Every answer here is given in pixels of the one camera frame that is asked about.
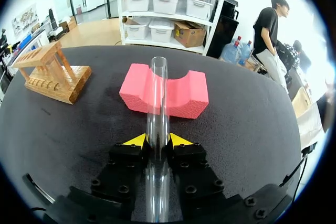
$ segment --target foam block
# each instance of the foam block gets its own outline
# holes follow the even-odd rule
[[[130,110],[147,113],[152,71],[146,64],[133,63],[119,94]],[[167,81],[167,113],[196,119],[209,104],[205,74],[189,71],[180,79]]]

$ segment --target white storage bin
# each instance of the white storage bin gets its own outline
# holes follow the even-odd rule
[[[212,4],[201,0],[187,0],[187,15],[195,18],[209,20]]]
[[[153,0],[155,13],[175,14],[179,0]]]
[[[149,24],[152,41],[169,43],[174,30],[174,22],[167,19],[154,19]]]
[[[151,21],[146,17],[136,17],[133,19],[139,25],[126,25],[128,38],[130,39],[145,39],[148,34],[148,24]]]
[[[126,0],[129,12],[146,12],[149,7],[149,0]]]

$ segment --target screw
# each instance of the screw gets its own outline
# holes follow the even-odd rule
[[[253,207],[256,205],[256,203],[257,203],[257,199],[255,197],[250,196],[245,199],[245,205],[247,207]]]
[[[265,219],[266,217],[266,209],[261,208],[258,209],[255,213],[257,219]]]
[[[97,217],[94,214],[89,214],[87,220],[88,220],[88,222],[96,222]]]
[[[195,192],[197,192],[197,188],[193,185],[189,185],[185,187],[184,190],[187,194],[194,194]]]
[[[130,189],[128,188],[128,186],[119,186],[118,188],[118,192],[120,192],[121,194],[127,194],[130,191]]]
[[[128,164],[127,164],[127,167],[128,167],[128,168],[133,168],[133,167],[134,167],[134,164],[133,164],[133,163],[128,163]]]
[[[187,162],[181,162],[180,163],[180,167],[182,167],[182,168],[188,168],[189,164]]]
[[[94,179],[93,181],[91,181],[91,185],[92,186],[100,186],[100,180],[99,179]]]
[[[219,188],[221,188],[221,189],[224,189],[224,183],[223,183],[223,181],[220,180],[220,179],[215,180],[215,181],[214,181],[214,185],[215,185],[216,187],[219,187]]]
[[[207,161],[206,159],[201,160],[199,163],[200,163],[201,165],[203,165],[203,166],[207,166],[207,165],[208,165],[208,161]]]
[[[113,159],[110,159],[107,164],[108,165],[115,165],[116,162]]]

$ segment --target gray pants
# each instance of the gray pants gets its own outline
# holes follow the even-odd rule
[[[264,64],[271,78],[279,83],[288,93],[285,80],[287,69],[280,60],[278,54],[274,56],[268,49],[265,49],[261,53],[257,54],[257,57],[262,62],[262,64]]]

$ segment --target glass tube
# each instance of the glass tube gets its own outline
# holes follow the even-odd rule
[[[169,166],[165,147],[169,141],[169,116],[167,114],[167,60],[155,57],[151,61],[148,91],[146,139],[152,152],[146,168],[146,220],[168,222]]]

